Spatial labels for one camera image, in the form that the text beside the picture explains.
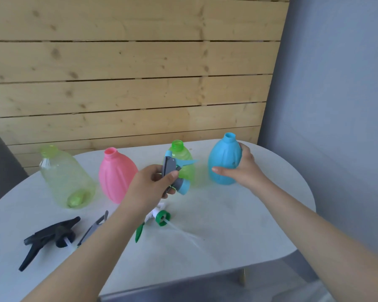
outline green plastic bottle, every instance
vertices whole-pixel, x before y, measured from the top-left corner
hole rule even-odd
[[[177,158],[180,160],[193,160],[191,153],[183,145],[181,140],[173,141],[169,150],[172,152],[172,158]],[[195,166],[191,164],[182,167],[182,169],[179,171],[179,178],[188,179],[193,182],[195,179]]]
[[[96,184],[72,155],[53,145],[43,147],[41,155],[39,167],[57,204],[82,208],[91,202]]]

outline wooden wall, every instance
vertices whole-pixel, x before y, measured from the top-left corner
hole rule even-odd
[[[288,0],[0,0],[0,136],[72,154],[257,142]]]

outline oval table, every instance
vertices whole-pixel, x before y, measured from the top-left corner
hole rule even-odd
[[[197,236],[196,245],[171,226],[150,221],[138,243],[129,241],[115,269],[101,291],[103,299],[117,293],[190,277],[246,267],[279,259],[296,247],[279,228],[266,207],[250,191],[235,183],[220,186],[207,174],[207,158],[218,140],[185,143],[196,163],[196,180],[185,195],[167,199],[171,222]],[[255,144],[251,148],[262,171],[279,187],[315,210],[311,190],[302,176],[284,159]],[[139,169],[161,163],[169,144],[122,148]],[[75,156],[88,174],[98,180],[104,151]],[[48,276],[67,256],[68,248],[47,244],[23,271],[18,271],[30,246],[23,240],[54,223],[81,217],[75,225],[77,238],[117,205],[100,187],[95,201],[80,210],[58,207],[52,200],[40,172],[14,187],[0,200],[0,301],[19,301]]]

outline right hand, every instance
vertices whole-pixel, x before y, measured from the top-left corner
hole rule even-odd
[[[218,175],[230,177],[251,190],[255,182],[266,180],[267,177],[256,164],[249,147],[242,143],[239,145],[242,149],[242,158],[237,168],[230,169],[214,166],[212,171]]]

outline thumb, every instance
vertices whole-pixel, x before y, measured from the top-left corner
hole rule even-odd
[[[214,167],[212,167],[212,171],[215,172],[218,175],[234,178],[236,169],[214,166]]]
[[[165,190],[167,187],[169,187],[174,181],[178,178],[179,172],[178,171],[172,171],[166,176],[162,177],[160,180],[158,180],[156,183],[158,186],[162,188],[162,190]]]

